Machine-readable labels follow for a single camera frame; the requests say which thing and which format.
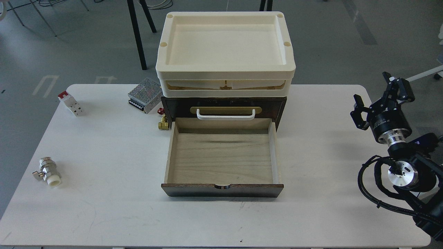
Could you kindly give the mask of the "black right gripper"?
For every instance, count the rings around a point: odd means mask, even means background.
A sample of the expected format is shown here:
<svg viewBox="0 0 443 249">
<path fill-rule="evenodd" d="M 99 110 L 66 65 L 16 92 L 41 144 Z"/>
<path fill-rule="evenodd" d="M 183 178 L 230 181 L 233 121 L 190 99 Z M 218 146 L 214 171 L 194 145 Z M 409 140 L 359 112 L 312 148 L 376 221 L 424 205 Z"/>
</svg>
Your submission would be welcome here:
<svg viewBox="0 0 443 249">
<path fill-rule="evenodd" d="M 380 99 L 370 107 L 365 107 L 360 95 L 354 94 L 354 109 L 350 116 L 358 129 L 367 130 L 370 126 L 376 142 L 392 143 L 391 137 L 400 136 L 405 140 L 411 135 L 412 129 L 406 120 L 399 103 L 415 101 L 415 95 L 408 80 L 395 78 L 388 72 L 382 73 L 387 87 Z M 368 114 L 364 120 L 361 114 Z"/>
</svg>

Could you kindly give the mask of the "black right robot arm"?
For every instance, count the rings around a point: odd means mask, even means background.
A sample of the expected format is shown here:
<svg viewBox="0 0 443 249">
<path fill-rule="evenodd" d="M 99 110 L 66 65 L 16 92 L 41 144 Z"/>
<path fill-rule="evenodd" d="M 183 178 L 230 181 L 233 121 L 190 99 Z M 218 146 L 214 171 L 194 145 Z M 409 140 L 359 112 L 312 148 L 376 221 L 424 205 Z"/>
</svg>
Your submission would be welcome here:
<svg viewBox="0 0 443 249">
<path fill-rule="evenodd" d="M 361 193 L 378 208 L 412 216 L 417 227 L 437 241 L 443 238 L 442 165 L 431 159 L 442 137 L 425 134 L 413 141 L 406 138 L 412 133 L 401 105 L 412 102 L 415 96 L 408 80 L 395 78 L 383 72 L 387 88 L 383 96 L 365 107 L 361 96 L 354 95 L 355 105 L 350 116 L 358 129 L 371 129 L 376 142 L 389 146 L 389 156 L 372 156 L 362 164 L 358 175 Z M 403 200 L 411 210 L 383 202 L 367 191 L 363 173 L 374 165 L 374 179 L 378 189 L 386 196 Z"/>
</svg>

